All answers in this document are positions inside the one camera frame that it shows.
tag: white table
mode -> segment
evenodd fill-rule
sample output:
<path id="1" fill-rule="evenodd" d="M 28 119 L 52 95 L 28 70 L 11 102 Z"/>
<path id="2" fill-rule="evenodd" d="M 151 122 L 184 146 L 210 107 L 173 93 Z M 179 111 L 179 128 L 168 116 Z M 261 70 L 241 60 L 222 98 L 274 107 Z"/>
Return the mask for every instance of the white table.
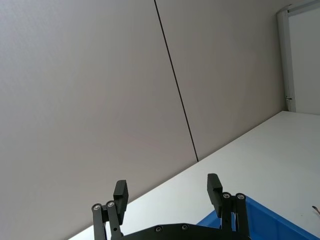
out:
<path id="1" fill-rule="evenodd" d="M 224 191 L 242 192 L 320 237 L 320 216 L 311 207 L 320 207 L 320 116 L 280 112 L 128 204 L 121 231 L 198 223 L 214 210 L 208 173 L 218 174 Z M 93 240 L 93 227 L 71 239 Z"/>

